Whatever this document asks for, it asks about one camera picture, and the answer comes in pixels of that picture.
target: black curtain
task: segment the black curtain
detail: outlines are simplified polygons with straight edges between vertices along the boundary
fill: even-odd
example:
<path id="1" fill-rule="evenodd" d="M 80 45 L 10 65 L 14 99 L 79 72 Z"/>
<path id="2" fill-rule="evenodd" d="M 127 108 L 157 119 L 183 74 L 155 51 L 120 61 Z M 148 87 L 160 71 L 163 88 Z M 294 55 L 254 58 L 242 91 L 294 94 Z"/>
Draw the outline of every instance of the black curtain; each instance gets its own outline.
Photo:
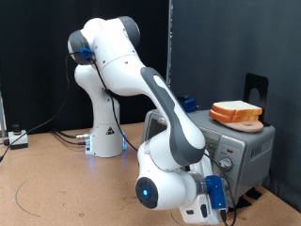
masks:
<path id="1" fill-rule="evenodd" d="M 7 127 L 18 122 L 29 130 L 50 119 L 62 104 L 67 82 L 65 57 L 69 35 L 92 18 L 132 17 L 141 33 L 136 48 L 142 62 L 166 76 L 168 1 L 69 0 L 1 1 L 0 75 Z M 91 101 L 75 82 L 76 64 L 68 63 L 71 87 L 59 116 L 35 133 L 52 127 L 92 127 Z M 145 96 L 118 97 L 121 123 L 144 121 L 154 109 Z"/>
<path id="2" fill-rule="evenodd" d="M 264 186 L 301 211 L 301 2 L 173 2 L 171 88 L 210 109 L 242 100 L 247 73 L 267 77 L 276 137 Z"/>

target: silver toaster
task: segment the silver toaster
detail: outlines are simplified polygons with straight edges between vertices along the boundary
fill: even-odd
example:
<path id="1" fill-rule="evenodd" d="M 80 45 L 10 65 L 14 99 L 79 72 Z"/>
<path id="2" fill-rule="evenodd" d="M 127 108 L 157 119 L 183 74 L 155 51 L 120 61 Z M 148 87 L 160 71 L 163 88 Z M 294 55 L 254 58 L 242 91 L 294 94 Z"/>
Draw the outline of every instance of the silver toaster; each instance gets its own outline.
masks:
<path id="1" fill-rule="evenodd" d="M 268 175 L 275 128 L 264 126 L 258 133 L 245 133 L 230 129 L 209 117 L 209 110 L 188 113 L 189 118 L 205 136 L 206 149 L 220 164 L 230 182 L 235 202 L 250 188 L 261 185 Z M 166 123 L 158 110 L 149 111 L 141 141 L 144 142 L 166 129 Z M 223 177 L 220 169 L 212 163 L 215 175 Z M 227 192 L 230 207 L 232 202 Z"/>

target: table surface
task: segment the table surface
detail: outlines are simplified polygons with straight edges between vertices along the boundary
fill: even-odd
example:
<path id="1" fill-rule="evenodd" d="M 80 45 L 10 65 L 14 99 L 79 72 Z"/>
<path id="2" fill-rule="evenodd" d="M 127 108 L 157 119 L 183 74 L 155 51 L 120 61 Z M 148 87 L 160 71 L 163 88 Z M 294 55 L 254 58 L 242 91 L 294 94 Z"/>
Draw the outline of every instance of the table surface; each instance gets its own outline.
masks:
<path id="1" fill-rule="evenodd" d="M 143 123 L 121 127 L 138 147 Z M 9 150 L 0 164 L 0 225 L 179 225 L 171 213 L 187 225 L 179 209 L 151 211 L 139 203 L 139 167 L 131 147 L 119 156 L 100 158 L 52 134 L 28 139 L 29 148 Z M 262 196 L 257 201 L 246 197 L 252 206 L 238 210 L 235 225 L 301 225 L 299 212 L 262 186 L 257 189 Z M 227 217 L 231 224 L 232 214 Z"/>

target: bread slice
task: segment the bread slice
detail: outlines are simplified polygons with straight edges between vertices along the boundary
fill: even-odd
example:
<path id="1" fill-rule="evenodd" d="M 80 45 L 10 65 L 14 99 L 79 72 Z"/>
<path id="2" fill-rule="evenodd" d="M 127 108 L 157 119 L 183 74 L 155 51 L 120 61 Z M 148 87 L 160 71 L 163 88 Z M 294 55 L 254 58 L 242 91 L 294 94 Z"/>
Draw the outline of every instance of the bread slice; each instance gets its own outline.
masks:
<path id="1" fill-rule="evenodd" d="M 239 121 L 257 121 L 258 115 L 249 115 L 249 116 L 225 116 L 219 114 L 213 110 L 209 111 L 209 116 L 217 121 L 223 122 L 239 122 Z"/>
<path id="2" fill-rule="evenodd" d="M 214 103 L 213 111 L 225 116 L 255 116 L 262 114 L 262 108 L 242 101 Z"/>

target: blue part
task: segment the blue part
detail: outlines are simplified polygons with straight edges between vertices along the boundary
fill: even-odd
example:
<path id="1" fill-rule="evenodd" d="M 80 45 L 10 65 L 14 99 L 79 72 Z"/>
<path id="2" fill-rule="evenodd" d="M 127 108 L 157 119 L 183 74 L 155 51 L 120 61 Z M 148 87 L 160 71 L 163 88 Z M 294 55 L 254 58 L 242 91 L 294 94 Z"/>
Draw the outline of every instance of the blue part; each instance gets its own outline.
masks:
<path id="1" fill-rule="evenodd" d="M 123 136 L 122 136 L 123 148 L 126 149 L 126 148 L 128 147 L 128 145 L 126 144 L 125 139 L 124 139 Z"/>
<path id="2" fill-rule="evenodd" d="M 182 105 L 182 108 L 188 113 L 197 110 L 197 100 L 196 98 L 190 99 L 188 95 L 183 97 L 185 101 L 179 101 Z"/>
<path id="3" fill-rule="evenodd" d="M 86 47 L 81 48 L 81 57 L 86 63 L 94 64 L 93 59 L 95 58 L 95 54 Z"/>
<path id="4" fill-rule="evenodd" d="M 226 209 L 225 193 L 221 179 L 216 175 L 212 175 L 206 177 L 205 180 L 213 209 Z"/>

